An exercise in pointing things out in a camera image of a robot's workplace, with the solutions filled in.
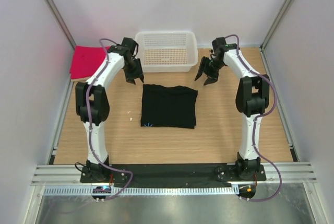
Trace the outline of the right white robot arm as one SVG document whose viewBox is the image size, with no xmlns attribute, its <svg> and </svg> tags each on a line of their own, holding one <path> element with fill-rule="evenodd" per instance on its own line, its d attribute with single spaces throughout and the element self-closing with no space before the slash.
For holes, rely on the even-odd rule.
<svg viewBox="0 0 334 224">
<path fill-rule="evenodd" d="M 239 79 L 235 98 L 242 116 L 242 140 L 234 171 L 240 179 L 250 180 L 260 171 L 260 156 L 255 148 L 259 142 L 261 116 L 269 106 L 269 78 L 257 72 L 244 58 L 238 43 L 228 44 L 225 37 L 212 41 L 209 57 L 202 57 L 195 80 L 206 75 L 204 85 L 218 81 L 219 71 L 229 67 Z"/>
</svg>

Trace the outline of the black t-shirt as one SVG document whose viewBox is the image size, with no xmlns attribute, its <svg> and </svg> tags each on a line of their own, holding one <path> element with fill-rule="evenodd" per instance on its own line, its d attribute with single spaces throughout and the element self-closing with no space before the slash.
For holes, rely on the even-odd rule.
<svg viewBox="0 0 334 224">
<path fill-rule="evenodd" d="M 144 84 L 140 125 L 194 129 L 197 96 L 197 90 L 185 86 Z"/>
</svg>

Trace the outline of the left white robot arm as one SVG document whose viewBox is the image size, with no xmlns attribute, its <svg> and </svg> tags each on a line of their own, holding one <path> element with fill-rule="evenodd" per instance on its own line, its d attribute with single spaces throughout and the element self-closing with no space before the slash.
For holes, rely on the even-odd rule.
<svg viewBox="0 0 334 224">
<path fill-rule="evenodd" d="M 76 114 L 83 122 L 88 143 L 88 158 L 81 174 L 84 178 L 97 177 L 102 181 L 112 173 L 105 146 L 104 127 L 110 113 L 106 91 L 121 70 L 126 82 L 133 85 L 136 79 L 144 82 L 144 73 L 140 59 L 136 57 L 139 44 L 134 39 L 124 37 L 118 44 L 102 38 L 100 44 L 104 60 L 87 81 L 76 84 L 75 99 Z"/>
</svg>

